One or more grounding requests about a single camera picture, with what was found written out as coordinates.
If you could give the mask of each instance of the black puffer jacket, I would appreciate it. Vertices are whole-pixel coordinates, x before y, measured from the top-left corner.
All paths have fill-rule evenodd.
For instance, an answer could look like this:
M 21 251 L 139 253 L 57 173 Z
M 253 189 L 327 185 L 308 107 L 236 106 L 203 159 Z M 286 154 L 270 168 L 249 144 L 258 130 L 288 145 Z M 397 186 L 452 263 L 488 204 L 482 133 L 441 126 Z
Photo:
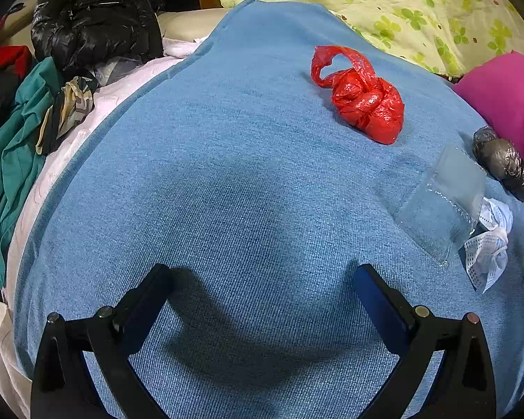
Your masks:
M 31 41 L 67 80 L 115 56 L 163 56 L 155 11 L 162 0 L 38 0 Z

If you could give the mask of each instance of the magenta cushion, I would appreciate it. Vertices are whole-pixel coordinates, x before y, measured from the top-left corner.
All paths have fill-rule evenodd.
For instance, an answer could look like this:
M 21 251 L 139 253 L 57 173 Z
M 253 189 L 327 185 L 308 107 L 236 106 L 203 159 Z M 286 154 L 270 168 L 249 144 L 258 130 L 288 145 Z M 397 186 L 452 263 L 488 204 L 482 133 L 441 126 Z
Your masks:
M 454 91 L 524 157 L 524 55 L 513 51 L 493 58 L 465 75 Z

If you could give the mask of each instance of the white face mask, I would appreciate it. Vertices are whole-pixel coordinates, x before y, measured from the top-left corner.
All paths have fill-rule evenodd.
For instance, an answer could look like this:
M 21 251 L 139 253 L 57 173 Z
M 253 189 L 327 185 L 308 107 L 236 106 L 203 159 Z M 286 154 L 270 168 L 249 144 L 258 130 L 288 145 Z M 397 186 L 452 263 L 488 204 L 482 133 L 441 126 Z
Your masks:
M 466 272 L 476 290 L 485 293 L 503 273 L 508 257 L 508 234 L 512 229 L 512 211 L 501 201 L 485 198 L 479 222 L 488 230 L 464 243 Z

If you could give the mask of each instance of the green jacket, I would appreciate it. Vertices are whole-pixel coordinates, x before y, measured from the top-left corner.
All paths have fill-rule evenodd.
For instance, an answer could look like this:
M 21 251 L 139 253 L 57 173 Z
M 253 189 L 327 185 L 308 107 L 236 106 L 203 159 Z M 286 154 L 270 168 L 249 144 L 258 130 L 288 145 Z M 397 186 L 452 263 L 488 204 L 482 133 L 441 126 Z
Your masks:
M 54 102 L 61 83 L 52 58 L 45 58 L 21 83 L 12 114 L 0 128 L 0 288 L 4 286 L 15 223 L 45 163 L 45 157 L 35 153 L 35 129 Z

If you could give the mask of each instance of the bolt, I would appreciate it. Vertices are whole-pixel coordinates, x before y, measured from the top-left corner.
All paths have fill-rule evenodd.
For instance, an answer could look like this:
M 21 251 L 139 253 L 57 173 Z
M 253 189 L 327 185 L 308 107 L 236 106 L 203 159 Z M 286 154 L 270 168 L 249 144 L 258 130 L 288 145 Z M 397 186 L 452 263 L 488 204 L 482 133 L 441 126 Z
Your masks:
M 96 314 L 99 318 L 108 318 L 113 315 L 113 308 L 111 306 L 103 306 L 97 310 Z
M 417 306 L 415 308 L 415 313 L 417 314 L 417 316 L 421 317 L 421 318 L 426 318 L 429 316 L 429 309 L 425 306 Z
M 47 323 L 54 324 L 58 321 L 60 318 L 60 315 L 58 312 L 51 312 L 49 313 L 49 316 L 47 317 Z
M 479 323 L 479 317 L 473 312 L 467 313 L 466 318 L 468 319 L 470 323 L 473 323 L 473 324 Z

